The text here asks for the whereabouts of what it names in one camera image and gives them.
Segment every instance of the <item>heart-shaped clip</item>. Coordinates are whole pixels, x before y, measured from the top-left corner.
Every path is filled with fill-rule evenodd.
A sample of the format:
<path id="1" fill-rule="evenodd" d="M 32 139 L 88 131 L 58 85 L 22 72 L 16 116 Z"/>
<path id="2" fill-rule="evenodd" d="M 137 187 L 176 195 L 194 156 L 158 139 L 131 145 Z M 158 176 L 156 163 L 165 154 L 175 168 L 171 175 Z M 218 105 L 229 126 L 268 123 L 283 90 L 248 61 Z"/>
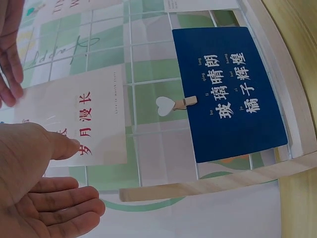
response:
<path id="1" fill-rule="evenodd" d="M 183 100 L 179 100 L 174 102 L 170 98 L 167 97 L 159 97 L 157 98 L 157 106 L 158 106 L 158 114 L 161 117 L 167 116 L 171 111 L 175 110 L 186 110 L 187 106 L 191 106 L 197 103 L 197 97 L 189 97 L 184 98 Z"/>

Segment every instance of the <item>white wire grid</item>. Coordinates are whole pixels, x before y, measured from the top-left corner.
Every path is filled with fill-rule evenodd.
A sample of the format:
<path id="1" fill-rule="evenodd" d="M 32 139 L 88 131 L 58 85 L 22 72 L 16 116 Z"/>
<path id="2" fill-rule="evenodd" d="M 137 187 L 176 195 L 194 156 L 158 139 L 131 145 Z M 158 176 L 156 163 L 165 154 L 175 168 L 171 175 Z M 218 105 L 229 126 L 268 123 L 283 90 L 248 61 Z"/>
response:
<path id="1" fill-rule="evenodd" d="M 132 37 L 132 16 L 134 15 L 140 15 L 141 13 L 134 13 L 132 14 L 131 13 L 131 2 L 128 1 L 128 10 L 129 10 L 129 14 L 126 15 L 126 16 L 118 16 L 118 17 L 112 17 L 112 18 L 105 18 L 105 19 L 100 19 L 100 20 L 95 20 L 94 21 L 94 11 L 92 10 L 91 11 L 91 17 L 90 17 L 90 22 L 88 23 L 84 23 L 84 24 L 81 24 L 79 26 L 84 26 L 84 25 L 90 25 L 90 33 L 89 33 L 89 38 L 88 38 L 88 48 L 87 48 L 87 52 L 84 52 L 84 53 L 80 53 L 80 54 L 76 54 L 74 56 L 67 56 L 67 57 L 62 57 L 62 58 L 58 58 L 58 59 L 54 59 L 54 57 L 52 57 L 52 60 L 50 62 L 45 62 L 45 63 L 38 63 L 36 65 L 32 65 L 30 67 L 25 67 L 24 70 L 27 70 L 27 69 L 31 69 L 31 68 L 35 68 L 35 67 L 39 67 L 39 66 L 42 66 L 42 65 L 47 65 L 47 64 L 50 64 L 50 73 L 49 73 L 49 81 L 51 79 L 51 75 L 52 75 L 52 67 L 53 67 L 53 63 L 54 62 L 57 62 L 57 61 L 61 61 L 61 60 L 66 60 L 66 59 L 70 59 L 70 58 L 75 58 L 75 57 L 80 57 L 80 56 L 86 56 L 86 71 L 88 71 L 88 65 L 89 65 L 89 55 L 90 54 L 93 54 L 93 53 L 96 53 L 96 52 L 102 52 L 102 51 L 107 51 L 107 50 L 111 50 L 111 49 L 116 49 L 116 48 L 126 48 L 126 47 L 129 47 L 130 48 L 130 60 L 131 60 L 131 79 L 132 79 L 132 82 L 131 83 L 127 83 L 125 86 L 130 86 L 132 88 L 132 100 L 133 100 L 133 119 L 134 119 L 134 127 L 133 127 L 133 133 L 132 134 L 129 134 L 127 135 L 128 137 L 133 137 L 134 138 L 134 146 L 135 146 L 135 153 L 136 153 L 136 161 L 137 161 L 137 167 L 138 167 L 138 177 L 139 177 L 139 186 L 142 186 L 142 174 L 141 174 L 141 169 L 140 169 L 140 161 L 139 161 L 139 147 L 138 147 L 138 143 L 139 143 L 139 139 L 138 137 L 139 136 L 143 136 L 143 135 L 148 135 L 148 134 L 159 134 L 160 135 L 160 139 L 162 140 L 162 134 L 163 133 L 166 133 L 166 132 L 177 132 L 177 131 L 185 131 L 185 130 L 190 130 L 189 127 L 184 127 L 184 128 L 177 128 L 177 129 L 169 129 L 169 130 L 162 130 L 160 128 L 159 131 L 154 131 L 154 132 L 142 132 L 142 133 L 138 133 L 138 119 L 137 119 L 137 105 L 136 105 L 136 91 L 135 91 L 135 86 L 137 85 L 143 85 L 143 84 L 153 84 L 153 83 L 161 83 L 161 82 L 169 82 L 169 81 L 175 81 L 175 80 L 181 80 L 181 78 L 166 78 L 166 79 L 160 79 L 160 80 L 153 80 L 153 81 L 143 81 L 143 82 L 135 82 L 135 78 L 134 78 L 134 59 L 133 59 L 133 47 L 134 46 L 143 46 L 143 45 L 149 45 L 149 44 L 157 44 L 157 43 L 166 43 L 166 42 L 173 42 L 172 40 L 165 40 L 165 41 L 153 41 L 153 42 L 144 42 L 144 43 L 140 43 L 140 44 L 134 44 L 133 43 L 133 37 Z M 152 12 L 146 12 L 146 13 L 142 13 L 143 15 L 144 14 L 151 14 L 151 13 L 164 13 L 164 11 L 152 11 Z M 209 14 L 210 14 L 210 17 L 211 17 L 211 20 L 214 24 L 215 27 L 218 27 L 217 25 L 217 20 L 214 16 L 214 12 L 213 11 L 209 11 Z M 170 24 L 170 28 L 171 30 L 173 30 L 173 24 L 172 24 L 172 20 L 171 20 L 171 14 L 168 13 L 167 14 L 168 16 L 168 19 L 169 19 L 169 24 Z M 95 50 L 95 51 L 91 51 L 90 50 L 90 40 L 91 40 L 91 35 L 92 35 L 92 25 L 94 23 L 97 23 L 97 22 L 102 22 L 102 21 L 105 21 L 105 20 L 112 20 L 112 19 L 117 19 L 117 18 L 123 18 L 123 17 L 129 17 L 129 42 L 130 44 L 129 45 L 124 45 L 124 46 L 118 46 L 118 47 L 111 47 L 111 48 L 105 48 L 105 49 L 100 49 L 100 50 Z M 265 58 L 264 58 L 264 55 L 262 53 L 262 50 L 261 50 L 261 47 L 259 45 L 259 42 L 255 36 L 255 34 L 253 33 L 252 31 L 252 28 L 250 27 L 250 24 L 247 20 L 247 18 L 244 16 L 244 20 L 245 20 L 245 23 L 247 25 L 247 27 L 249 28 L 250 32 L 251 32 L 251 35 L 258 47 L 258 50 L 260 52 L 260 55 L 261 55 L 261 58 L 264 62 L 264 66 L 265 66 L 265 69 L 267 71 L 267 74 L 271 80 L 271 78 L 273 77 L 273 75 L 271 75 L 270 71 L 268 70 L 268 67 L 267 67 L 267 64 L 265 62 Z M 66 31 L 66 30 L 69 30 L 69 29 L 61 29 L 60 28 L 61 26 L 61 19 L 58 21 L 58 27 L 57 27 L 57 34 L 56 34 L 56 37 L 55 37 L 55 46 L 54 46 L 54 50 L 53 50 L 53 56 L 55 56 L 55 52 L 56 52 L 56 45 L 57 45 L 57 40 L 58 40 L 58 35 L 60 32 L 63 32 L 63 31 Z M 32 34 L 31 34 L 31 37 L 30 37 L 30 41 L 28 42 L 28 46 L 27 46 L 27 52 L 29 50 L 29 47 L 30 47 L 30 42 L 31 41 L 34 41 L 34 40 L 37 40 L 37 39 L 32 39 L 33 38 L 33 34 L 34 34 L 34 29 L 32 31 Z M 26 58 L 27 56 L 25 56 L 22 64 L 23 66 L 25 65 L 25 62 L 26 62 Z M 252 159 L 252 155 L 250 154 L 249 155 L 249 163 L 250 163 L 250 169 L 252 170 L 254 168 L 253 166 L 253 159 Z M 199 167 L 198 167 L 198 164 L 196 163 L 196 160 L 195 158 L 193 158 L 193 165 L 195 165 L 195 171 L 196 171 L 196 177 L 197 179 L 200 179 L 200 175 L 199 175 Z M 86 185 L 90 185 L 89 183 L 89 176 L 88 176 L 88 167 L 86 166 L 85 167 L 85 180 L 86 180 Z M 105 190 L 105 191 L 100 191 L 100 194 L 117 194 L 118 193 L 118 190 Z"/>

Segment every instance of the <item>white card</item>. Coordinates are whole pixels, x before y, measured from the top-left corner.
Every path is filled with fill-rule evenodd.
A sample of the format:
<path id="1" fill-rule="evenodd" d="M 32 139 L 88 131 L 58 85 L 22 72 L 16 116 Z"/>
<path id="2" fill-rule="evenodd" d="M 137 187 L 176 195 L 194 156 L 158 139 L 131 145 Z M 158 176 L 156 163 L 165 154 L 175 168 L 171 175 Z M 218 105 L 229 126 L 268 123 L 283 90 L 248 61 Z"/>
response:
<path id="1" fill-rule="evenodd" d="M 122 0 L 46 0 L 44 4 L 34 9 L 37 14 L 34 25 L 121 3 Z"/>
<path id="2" fill-rule="evenodd" d="M 225 10 L 239 8 L 236 0 L 164 0 L 165 12 Z"/>
<path id="3" fill-rule="evenodd" d="M 25 90 L 14 122 L 35 122 L 79 140 L 81 150 L 51 167 L 127 163 L 122 66 L 116 65 Z"/>

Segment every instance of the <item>blue card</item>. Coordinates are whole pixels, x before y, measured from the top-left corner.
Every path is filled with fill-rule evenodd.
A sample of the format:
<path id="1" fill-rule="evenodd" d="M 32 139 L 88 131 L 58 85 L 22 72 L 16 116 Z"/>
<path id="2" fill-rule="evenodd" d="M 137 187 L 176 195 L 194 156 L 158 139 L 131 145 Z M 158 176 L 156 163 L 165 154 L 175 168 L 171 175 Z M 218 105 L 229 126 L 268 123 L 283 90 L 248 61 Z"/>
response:
<path id="1" fill-rule="evenodd" d="M 197 163 L 287 144 L 281 114 L 246 27 L 173 30 Z"/>

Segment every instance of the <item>wooden frame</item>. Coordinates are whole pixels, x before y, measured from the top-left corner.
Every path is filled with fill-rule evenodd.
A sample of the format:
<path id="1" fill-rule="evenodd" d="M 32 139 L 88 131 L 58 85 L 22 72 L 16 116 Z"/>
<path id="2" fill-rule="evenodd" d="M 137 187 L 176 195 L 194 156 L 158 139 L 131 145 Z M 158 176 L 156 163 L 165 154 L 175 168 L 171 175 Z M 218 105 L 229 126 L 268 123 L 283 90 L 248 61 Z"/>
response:
<path id="1" fill-rule="evenodd" d="M 238 21 L 249 24 L 262 48 L 278 101 L 284 114 L 291 157 L 279 148 L 284 162 L 253 171 L 201 179 L 195 182 L 165 184 L 120 190 L 122 201 L 145 201 L 224 191 L 289 176 L 317 167 L 317 139 L 305 91 L 289 51 L 263 3 L 238 1 L 245 17 L 235 11 Z"/>

